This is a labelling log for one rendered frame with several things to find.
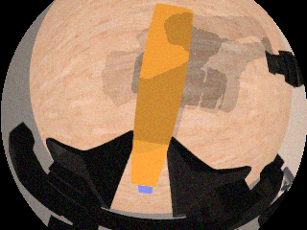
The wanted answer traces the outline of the orange bar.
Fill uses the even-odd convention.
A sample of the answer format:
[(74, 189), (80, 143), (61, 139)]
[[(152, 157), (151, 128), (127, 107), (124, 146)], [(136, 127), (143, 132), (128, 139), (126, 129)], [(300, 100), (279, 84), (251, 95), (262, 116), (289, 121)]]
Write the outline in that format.
[(139, 74), (130, 184), (156, 187), (187, 76), (192, 9), (156, 4)]

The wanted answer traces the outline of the blue rectangular block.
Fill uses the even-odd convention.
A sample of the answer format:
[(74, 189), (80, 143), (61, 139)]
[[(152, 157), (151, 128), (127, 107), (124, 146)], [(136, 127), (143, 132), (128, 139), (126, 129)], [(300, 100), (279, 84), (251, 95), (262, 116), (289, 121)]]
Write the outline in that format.
[(153, 187), (147, 187), (147, 185), (138, 185), (137, 188), (139, 193), (145, 193), (145, 195), (152, 195), (153, 194)]

